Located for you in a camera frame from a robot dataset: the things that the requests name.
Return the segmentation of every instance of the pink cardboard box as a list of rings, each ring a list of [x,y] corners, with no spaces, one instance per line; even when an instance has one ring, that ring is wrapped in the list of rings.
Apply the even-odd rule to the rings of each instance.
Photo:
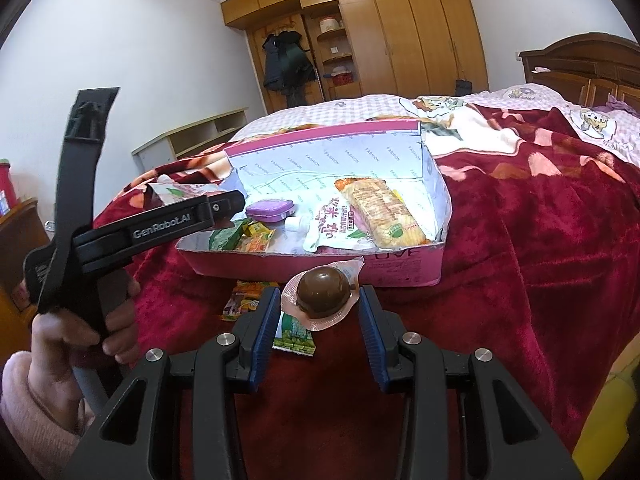
[[[248,204],[264,194],[326,189],[336,178],[345,176],[421,182],[429,211],[433,208],[433,233],[425,234],[434,241],[397,251],[340,256],[247,254],[209,251],[210,232],[200,232],[182,238],[177,244],[197,273],[235,280],[286,282],[304,270],[363,256],[361,284],[425,286],[440,281],[451,198],[431,153],[422,142],[418,121],[324,126],[239,142],[227,148],[226,153],[235,169],[230,178],[238,180],[236,187],[245,193]]]

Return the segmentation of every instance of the white bottle cap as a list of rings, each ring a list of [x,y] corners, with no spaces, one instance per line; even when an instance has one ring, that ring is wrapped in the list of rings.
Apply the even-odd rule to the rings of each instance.
[[[310,223],[311,218],[309,216],[289,216],[284,219],[284,229],[303,234],[309,231]]]

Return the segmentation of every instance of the metal screw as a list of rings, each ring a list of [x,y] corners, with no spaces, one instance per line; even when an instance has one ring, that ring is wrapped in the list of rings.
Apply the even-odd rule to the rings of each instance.
[[[402,334],[402,341],[404,341],[408,345],[417,345],[420,341],[422,341],[422,336],[415,332],[405,332],[404,334]]]
[[[478,350],[476,350],[475,356],[478,361],[482,361],[483,363],[487,363],[494,358],[491,350],[487,348],[479,348]]]
[[[234,336],[233,334],[229,333],[229,332],[225,332],[223,334],[220,334],[217,338],[216,338],[216,342],[220,345],[220,346],[228,346],[233,344],[236,341],[236,336]]]
[[[162,350],[159,348],[152,348],[146,353],[145,357],[146,357],[146,360],[151,363],[154,361],[158,361],[159,359],[162,358]]]

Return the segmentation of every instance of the cartoon dog print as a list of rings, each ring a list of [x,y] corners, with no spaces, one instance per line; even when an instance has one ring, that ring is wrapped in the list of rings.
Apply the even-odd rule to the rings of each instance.
[[[514,88],[507,94],[508,98],[511,99],[526,99],[532,100],[536,98],[536,93],[526,86],[520,86],[518,88]]]
[[[418,97],[414,101],[414,106],[419,108],[423,112],[431,113],[439,108],[445,108],[447,110],[455,110],[456,108],[463,107],[465,102],[456,99],[455,97],[440,96],[440,97]]]
[[[583,121],[580,126],[582,131],[594,139],[604,139],[603,131],[609,123],[609,118],[607,116],[589,110],[588,108],[583,108],[580,110],[580,117]],[[598,135],[593,135],[590,133],[590,130],[593,130]]]

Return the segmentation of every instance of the wooden headboard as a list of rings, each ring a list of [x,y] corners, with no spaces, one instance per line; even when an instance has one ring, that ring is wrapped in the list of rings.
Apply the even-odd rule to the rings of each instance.
[[[520,56],[527,83],[548,86],[587,107],[604,105],[612,94],[640,111],[640,46],[633,41],[590,32]],[[533,73],[536,67],[551,72]]]

